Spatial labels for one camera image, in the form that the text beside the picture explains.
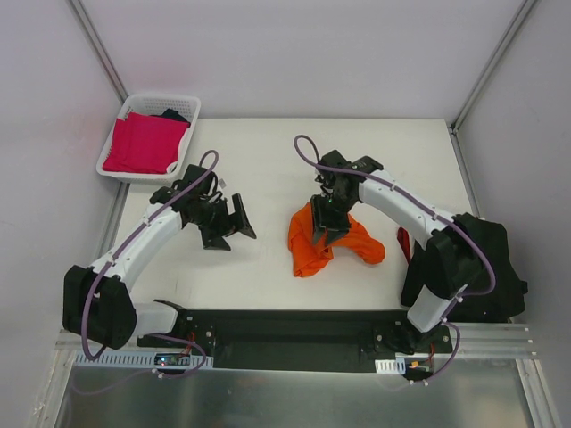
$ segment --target gray wall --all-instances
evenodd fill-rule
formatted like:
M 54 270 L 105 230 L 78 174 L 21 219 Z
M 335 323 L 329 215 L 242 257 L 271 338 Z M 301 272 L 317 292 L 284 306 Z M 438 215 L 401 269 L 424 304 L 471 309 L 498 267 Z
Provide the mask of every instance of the gray wall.
M 571 2 L 537 5 L 460 144 L 485 217 L 504 223 L 529 281 L 525 319 L 564 426 L 571 426 Z
M 95 160 L 119 102 L 66 3 L 0 5 L 0 417 L 23 426 L 116 184 Z
M 130 93 L 203 117 L 454 119 L 522 0 L 85 0 Z

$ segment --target white tabletop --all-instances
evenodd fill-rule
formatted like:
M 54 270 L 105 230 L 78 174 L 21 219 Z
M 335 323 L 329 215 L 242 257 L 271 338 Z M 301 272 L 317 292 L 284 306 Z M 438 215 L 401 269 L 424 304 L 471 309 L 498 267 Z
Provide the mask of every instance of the white tabletop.
M 224 194 L 242 195 L 258 239 L 236 234 L 228 238 L 232 251 L 206 251 L 197 227 L 188 225 L 138 278 L 133 301 L 164 299 L 195 309 L 401 307 L 407 265 L 396 240 L 398 226 L 360 203 L 352 215 L 384 244 L 385 260 L 370 266 L 335 248 L 335 258 L 315 276 L 294 277 L 287 249 L 290 219 L 319 192 L 314 169 L 294 151 L 297 134 L 311 136 L 320 154 L 338 149 L 350 161 L 371 156 L 423 199 L 450 212 L 470 212 L 443 120 L 199 119 L 186 161 L 197 163 L 208 149 L 219 152 L 215 172 L 227 183 Z M 140 219 L 156 188 L 130 187 L 118 239 Z

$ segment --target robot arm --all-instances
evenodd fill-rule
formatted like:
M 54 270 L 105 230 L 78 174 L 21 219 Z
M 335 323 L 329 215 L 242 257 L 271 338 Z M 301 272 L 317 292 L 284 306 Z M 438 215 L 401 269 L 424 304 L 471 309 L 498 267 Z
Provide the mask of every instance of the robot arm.
M 80 334 L 88 290 L 97 274 L 111 264 L 97 285 L 89 311 L 87 337 L 118 349 L 132 335 L 169 333 L 178 319 L 177 305 L 163 300 L 133 304 L 129 297 L 138 276 L 160 248 L 189 223 L 201 231 L 205 250 L 229 251 L 224 238 L 236 232 L 256 238 L 240 194 L 232 196 L 235 212 L 229 214 L 227 200 L 216 189 L 218 179 L 213 172 L 164 209 L 164 204 L 183 193 L 205 171 L 190 165 L 182 180 L 153 194 L 144 216 L 133 228 L 133 231 L 141 229 L 135 239 L 115 245 L 87 268 L 74 266 L 68 271 L 63 296 L 63 326 L 67 330 Z
M 383 165 L 368 156 L 350 162 L 332 151 L 319 159 L 316 168 L 322 193 L 311 198 L 314 242 L 325 235 L 329 245 L 346 235 L 350 227 L 347 214 L 356 202 L 362 202 L 384 212 L 418 243 L 405 281 L 405 287 L 417 291 L 417 298 L 407 312 L 407 323 L 397 325 L 383 339 L 393 350 L 413 353 L 416 344 L 462 300 L 468 287 L 473 294 L 486 293 L 482 284 L 490 283 L 490 272 L 467 238 L 493 267 L 498 285 L 521 285 L 509 263 L 502 225 L 439 210 L 405 190 Z

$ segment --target pink cloth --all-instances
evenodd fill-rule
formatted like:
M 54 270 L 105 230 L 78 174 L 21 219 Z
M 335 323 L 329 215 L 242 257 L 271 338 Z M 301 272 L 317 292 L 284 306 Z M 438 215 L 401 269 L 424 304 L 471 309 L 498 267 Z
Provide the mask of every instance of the pink cloth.
M 169 165 L 177 161 L 178 146 L 188 127 L 186 122 L 134 112 L 127 120 L 117 119 L 103 170 L 166 174 Z

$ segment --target orange shirt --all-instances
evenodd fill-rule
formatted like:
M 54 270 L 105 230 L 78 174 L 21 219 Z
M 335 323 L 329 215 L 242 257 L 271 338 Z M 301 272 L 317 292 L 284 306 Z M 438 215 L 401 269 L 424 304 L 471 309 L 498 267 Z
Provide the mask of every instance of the orange shirt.
M 368 264 L 375 265 L 385 258 L 385 247 L 370 237 L 365 227 L 350 215 L 351 229 L 343 238 L 331 246 L 325 246 L 325 236 L 312 245 L 313 219 L 311 203 L 308 202 L 292 217 L 289 225 L 287 248 L 294 256 L 294 276 L 312 276 L 317 274 L 333 258 L 333 248 L 347 247 L 353 250 Z

